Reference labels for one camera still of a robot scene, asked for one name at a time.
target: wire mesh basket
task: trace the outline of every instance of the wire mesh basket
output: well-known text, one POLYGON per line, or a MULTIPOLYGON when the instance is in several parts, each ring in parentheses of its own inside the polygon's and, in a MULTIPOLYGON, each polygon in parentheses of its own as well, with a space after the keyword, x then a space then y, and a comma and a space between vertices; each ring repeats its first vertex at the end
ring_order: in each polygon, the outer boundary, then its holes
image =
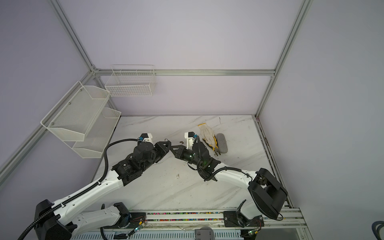
POLYGON ((67 145, 82 158, 101 158, 120 115, 121 112, 117 110, 103 108, 85 140, 75 142, 72 147, 67 145))
POLYGON ((110 93, 95 86, 83 86, 70 98, 60 112, 48 123, 41 124, 62 141, 84 141, 110 93))
POLYGON ((156 86, 153 65, 111 65, 105 89, 112 97, 152 96, 156 86))

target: black hose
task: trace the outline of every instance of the black hose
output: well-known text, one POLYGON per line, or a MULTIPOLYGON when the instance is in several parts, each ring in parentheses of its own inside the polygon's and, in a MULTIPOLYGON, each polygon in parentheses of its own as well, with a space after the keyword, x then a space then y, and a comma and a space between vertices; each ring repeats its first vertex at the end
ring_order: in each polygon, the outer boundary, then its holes
MULTIPOLYGON (((101 209, 104 209, 104 208, 105 208, 105 204, 102 204, 101 205, 101 209)), ((101 234, 101 237, 103 238, 103 240, 108 240, 107 237, 104 234, 103 227, 100 228, 100 234, 101 234)))
POLYGON ((243 172, 241 169, 238 169, 235 167, 227 167, 227 166, 217 169, 215 172, 212 173, 212 175, 209 178, 205 179, 205 181, 211 180, 217 173, 224 171, 224 170, 232 170, 232 171, 236 171, 236 172, 241 172, 244 175, 246 175, 247 177, 250 177, 251 180, 253 181, 253 178, 248 173, 243 172))
POLYGON ((107 157, 107 149, 117 143, 121 143, 121 142, 127 142, 127 141, 138 141, 137 139, 134 139, 134 138, 128 138, 128 139, 123 139, 123 140, 119 140, 119 141, 116 141, 116 142, 113 142, 113 143, 110 143, 108 146, 106 146, 106 148, 104 149, 104 162, 105 162, 105 169, 104 169, 104 173, 103 175, 101 176, 101 178, 99 179, 99 182, 103 181, 104 178, 107 176, 107 173, 108 173, 108 157, 107 157))
POLYGON ((91 189, 93 189, 94 187, 98 186, 99 183, 101 183, 105 177, 107 176, 107 173, 108 173, 108 157, 107 157, 107 149, 117 143, 120 143, 120 142, 126 142, 126 141, 137 141, 137 139, 134 139, 134 138, 128 138, 128 139, 123 139, 123 140, 119 140, 119 141, 116 141, 116 142, 113 142, 113 143, 110 143, 108 146, 106 146, 104 148, 104 163, 105 163, 105 168, 104 168, 104 173, 103 175, 101 176, 101 178, 98 180, 98 182, 95 182, 94 184, 92 184, 91 186, 87 187, 86 189, 84 189, 83 191, 79 192, 78 194, 68 198, 67 200, 63 201, 62 203, 59 203, 58 205, 54 206, 53 208, 51 208, 50 210, 48 210, 47 212, 45 212, 43 215, 41 215, 38 219, 36 219, 35 221, 33 221, 24 231, 23 233, 20 235, 20 237, 18 238, 18 240, 23 240, 26 235, 39 223, 41 222, 48 214, 50 214, 51 212, 55 211, 56 209, 62 207, 62 206, 65 206, 67 203, 69 203, 70 201, 80 197, 81 195, 85 194, 86 192, 90 191, 91 189))
POLYGON ((375 235, 375 237, 377 238, 377 240, 381 240, 380 229, 382 228, 383 225, 384 225, 384 221, 376 221, 372 223, 372 232, 373 232, 373 235, 375 235))

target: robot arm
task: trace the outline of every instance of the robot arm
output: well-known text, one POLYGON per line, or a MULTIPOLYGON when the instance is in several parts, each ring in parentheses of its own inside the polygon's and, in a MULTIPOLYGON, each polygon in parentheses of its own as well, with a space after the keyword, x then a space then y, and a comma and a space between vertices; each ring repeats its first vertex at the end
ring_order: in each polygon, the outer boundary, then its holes
POLYGON ((130 213, 123 203, 116 203, 99 211, 84 214, 81 212, 103 196, 140 177, 142 172, 152 164, 159 162, 169 152, 170 147, 170 141, 157 142, 153 145, 152 135, 142 134, 137 140, 133 153, 108 170, 103 180, 96 180, 54 203, 48 200, 40 202, 36 206, 35 219, 51 212, 35 226, 38 239, 69 240, 75 235, 104 226, 127 227, 130 213))
POLYGON ((189 148, 172 146, 170 150, 176 158, 196 165, 196 170, 205 181, 224 181, 248 189, 253 202, 242 202, 239 206, 239 226, 247 226, 250 220, 261 214, 277 220, 288 193, 268 170, 261 168, 255 172, 229 167, 209 155, 199 136, 193 132, 185 133, 185 136, 195 136, 194 142, 192 146, 189 144, 189 148))
MULTIPOLYGON (((287 193, 271 173, 266 169, 260 169, 258 172, 247 171, 221 163, 209 155, 208 149, 200 142, 199 137, 192 133, 186 135, 189 138, 188 148, 183 145, 171 146, 170 141, 153 144, 151 134, 142 134, 133 153, 108 170, 104 178, 54 203, 48 200, 40 202, 36 206, 35 222, 23 232, 19 240, 23 239, 33 227, 39 240, 69 240, 75 235, 104 226, 126 228, 130 224, 130 212, 123 203, 84 214, 82 211, 103 196, 140 177, 142 172, 159 162, 170 150, 176 158, 196 165, 196 170, 204 180, 224 181, 249 190, 253 202, 242 202, 239 206, 236 212, 239 226, 248 226, 254 217, 261 214, 277 219, 287 193)), ((106 168, 108 167, 106 150, 109 146, 123 141, 136 141, 136 139, 125 139, 109 144, 104 150, 106 168)))

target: marble table surface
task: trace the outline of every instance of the marble table surface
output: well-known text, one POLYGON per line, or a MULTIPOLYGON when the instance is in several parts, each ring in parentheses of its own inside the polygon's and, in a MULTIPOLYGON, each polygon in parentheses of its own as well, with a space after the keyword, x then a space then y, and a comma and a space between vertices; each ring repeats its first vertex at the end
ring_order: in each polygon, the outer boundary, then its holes
MULTIPOLYGON (((184 132, 200 134, 197 125, 204 122, 215 134, 223 133, 227 140, 228 152, 216 157, 209 149, 212 157, 233 167, 255 171, 262 167, 271 172, 251 115, 121 117, 111 142, 137 138, 149 132, 154 143, 166 138, 172 145, 180 145, 180 141, 185 142, 184 132)), ((111 146, 108 149, 110 168, 135 146, 136 142, 111 146)), ((94 179, 100 178, 103 171, 104 160, 94 179)), ((109 206, 115 202, 123 202, 130 210, 225 209, 238 207, 244 199, 252 201, 248 190, 226 182, 204 182, 187 162, 176 159, 169 152, 141 177, 103 197, 87 210, 99 210, 103 203, 109 206)))

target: white mesh shelf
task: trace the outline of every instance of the white mesh shelf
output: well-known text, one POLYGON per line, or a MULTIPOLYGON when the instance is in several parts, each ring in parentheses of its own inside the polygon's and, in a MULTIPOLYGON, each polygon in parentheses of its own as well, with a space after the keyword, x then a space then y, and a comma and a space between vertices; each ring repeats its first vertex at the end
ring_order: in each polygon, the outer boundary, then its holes
POLYGON ((104 148, 112 136, 121 112, 103 108, 84 141, 71 147, 82 158, 101 158, 104 148))
POLYGON ((106 105, 110 92, 95 86, 83 86, 71 97, 52 121, 44 125, 62 141, 84 141, 106 105))
POLYGON ((113 73, 105 84, 112 97, 152 96, 156 76, 152 65, 111 65, 113 73))

